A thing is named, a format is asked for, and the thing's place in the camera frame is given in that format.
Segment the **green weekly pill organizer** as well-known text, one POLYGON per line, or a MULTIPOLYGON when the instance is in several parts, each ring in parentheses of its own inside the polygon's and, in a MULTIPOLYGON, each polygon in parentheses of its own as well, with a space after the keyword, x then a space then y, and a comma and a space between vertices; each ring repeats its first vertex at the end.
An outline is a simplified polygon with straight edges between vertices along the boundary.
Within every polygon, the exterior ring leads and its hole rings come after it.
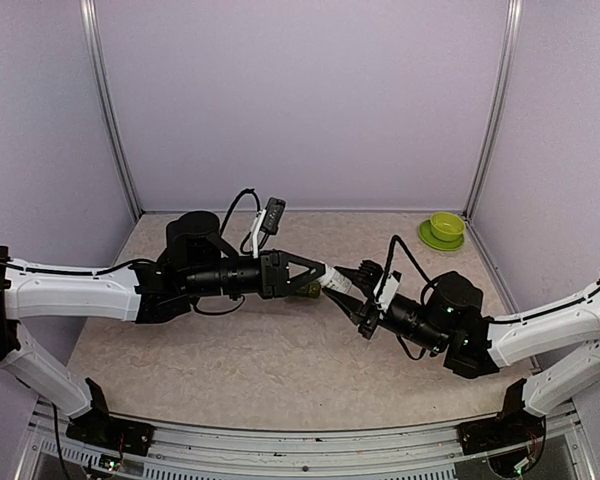
POLYGON ((319 282, 310 282, 300 290, 300 294, 307 298, 319 298, 321 295, 321 285, 319 282))

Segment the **white pill bottle front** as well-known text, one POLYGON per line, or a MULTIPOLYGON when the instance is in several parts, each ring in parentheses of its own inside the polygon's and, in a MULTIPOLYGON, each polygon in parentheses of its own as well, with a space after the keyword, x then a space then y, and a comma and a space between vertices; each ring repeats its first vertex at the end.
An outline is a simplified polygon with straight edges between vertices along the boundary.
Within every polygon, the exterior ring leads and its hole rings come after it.
POLYGON ((325 273, 318 279, 323 289, 330 289, 338 293, 348 294, 352 282, 334 267, 325 266, 325 273))

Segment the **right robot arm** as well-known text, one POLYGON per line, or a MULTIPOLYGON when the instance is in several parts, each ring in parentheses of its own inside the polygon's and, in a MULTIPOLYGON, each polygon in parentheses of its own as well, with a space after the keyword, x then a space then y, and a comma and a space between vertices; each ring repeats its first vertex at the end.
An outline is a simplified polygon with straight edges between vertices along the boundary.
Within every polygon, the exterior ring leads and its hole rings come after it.
POLYGON ((546 416, 600 380, 600 278, 564 299, 496 317, 482 314, 482 291, 456 271, 429 281, 421 302, 399 294, 400 280, 399 272, 365 261, 357 269, 328 268, 320 284, 364 338, 386 329, 401 345, 442 355, 444 367, 466 379, 574 346, 555 365, 508 387, 491 423, 498 442, 515 442, 531 418, 546 416))

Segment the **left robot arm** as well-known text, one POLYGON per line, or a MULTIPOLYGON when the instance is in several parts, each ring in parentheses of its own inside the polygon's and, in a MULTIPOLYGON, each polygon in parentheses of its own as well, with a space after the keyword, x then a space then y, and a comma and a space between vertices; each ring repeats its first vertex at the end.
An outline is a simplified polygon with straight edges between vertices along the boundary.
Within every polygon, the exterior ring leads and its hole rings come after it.
POLYGON ((194 310, 204 297, 284 298, 326 272, 325 264, 285 251, 256 248, 240 254, 222 237, 218 216, 208 211, 170 222, 158 259, 134 259, 104 270, 34 264, 11 258, 0 246, 0 368, 107 445, 119 436, 120 424, 101 388, 45 351, 23 319, 99 317, 159 324, 194 310))

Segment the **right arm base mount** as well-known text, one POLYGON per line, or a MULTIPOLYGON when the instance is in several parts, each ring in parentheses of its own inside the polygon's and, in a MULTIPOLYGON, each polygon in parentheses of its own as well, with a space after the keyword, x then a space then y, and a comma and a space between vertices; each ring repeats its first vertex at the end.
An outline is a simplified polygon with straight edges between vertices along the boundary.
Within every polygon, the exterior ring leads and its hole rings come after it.
POLYGON ((462 452, 468 456, 539 439, 545 434, 546 425, 544 417, 493 417, 463 422, 456 430, 462 452))

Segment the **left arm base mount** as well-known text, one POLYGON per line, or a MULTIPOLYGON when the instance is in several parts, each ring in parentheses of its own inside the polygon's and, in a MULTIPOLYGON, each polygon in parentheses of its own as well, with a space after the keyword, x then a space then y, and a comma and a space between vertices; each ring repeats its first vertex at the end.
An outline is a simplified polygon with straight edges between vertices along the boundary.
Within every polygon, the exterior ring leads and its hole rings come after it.
POLYGON ((66 430, 68 438, 85 444, 145 457, 153 439, 155 427, 149 423, 117 417, 71 420, 66 430))

